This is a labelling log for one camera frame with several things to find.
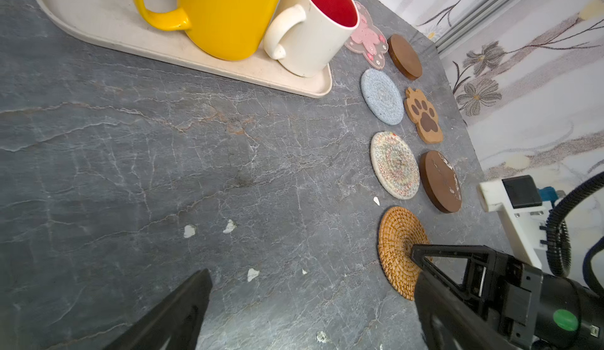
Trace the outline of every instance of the white tray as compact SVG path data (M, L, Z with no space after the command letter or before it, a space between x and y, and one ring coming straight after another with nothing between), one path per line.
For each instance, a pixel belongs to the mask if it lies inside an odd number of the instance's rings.
M164 32L147 24L132 0L36 1L59 28L92 44L308 97L324 96L332 88L329 65L312 78L302 78L270 59L262 47L241 61L211 57L183 31ZM155 12L176 8L176 0L145 4Z

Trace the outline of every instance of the green circle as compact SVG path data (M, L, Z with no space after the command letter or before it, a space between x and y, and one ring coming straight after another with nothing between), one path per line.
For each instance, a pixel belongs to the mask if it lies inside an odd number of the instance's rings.
M554 312L554 322L562 329L569 332L574 332L579 327L579 320L577 320L577 316L573 315L566 309L558 309L556 312Z

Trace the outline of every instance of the gray round coaster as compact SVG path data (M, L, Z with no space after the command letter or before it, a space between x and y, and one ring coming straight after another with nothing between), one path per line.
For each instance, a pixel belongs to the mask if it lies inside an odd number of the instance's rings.
M403 98L396 84L382 71L370 68L361 76L361 92L369 109L382 122L396 125L403 120Z

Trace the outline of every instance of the yellow mug handle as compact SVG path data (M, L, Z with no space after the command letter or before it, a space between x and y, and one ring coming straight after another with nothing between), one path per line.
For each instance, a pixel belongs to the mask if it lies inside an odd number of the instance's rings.
M151 26L165 31L191 29L191 22L185 10L177 8L167 13L151 12L145 8L143 0L134 0L138 12Z

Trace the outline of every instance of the cat paw shaped coaster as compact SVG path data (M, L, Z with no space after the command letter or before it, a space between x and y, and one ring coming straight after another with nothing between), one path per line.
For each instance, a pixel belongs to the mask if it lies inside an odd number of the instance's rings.
M434 105L423 94L420 89L407 88L405 90L405 110L411 121L415 123L417 134L428 144L441 143L443 141L443 130L439 126L439 115Z
M348 50L363 54L373 68L381 70L386 62L383 55L388 52L388 42L381 30L373 24L366 8L359 2L355 2L355 5L359 10L361 21L359 27L344 44Z

